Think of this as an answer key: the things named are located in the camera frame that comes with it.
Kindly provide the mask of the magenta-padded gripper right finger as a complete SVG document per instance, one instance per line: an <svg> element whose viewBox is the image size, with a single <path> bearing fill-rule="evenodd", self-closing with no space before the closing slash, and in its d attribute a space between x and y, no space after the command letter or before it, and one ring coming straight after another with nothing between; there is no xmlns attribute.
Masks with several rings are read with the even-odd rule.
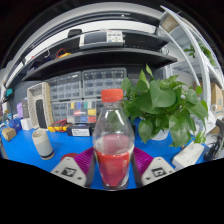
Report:
<svg viewBox="0 0 224 224"><path fill-rule="evenodd" d="M137 147L133 150L132 167L137 187L148 185L175 172L163 157L152 157Z"/></svg>

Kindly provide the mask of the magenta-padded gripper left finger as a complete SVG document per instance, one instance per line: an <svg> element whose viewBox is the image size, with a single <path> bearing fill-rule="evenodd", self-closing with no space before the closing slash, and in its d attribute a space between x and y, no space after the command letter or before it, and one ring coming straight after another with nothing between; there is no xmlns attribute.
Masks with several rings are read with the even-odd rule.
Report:
<svg viewBox="0 0 224 224"><path fill-rule="evenodd" d="M94 179L94 149L89 148L75 157L63 158L51 171L67 181L82 187L90 187Z"/></svg>

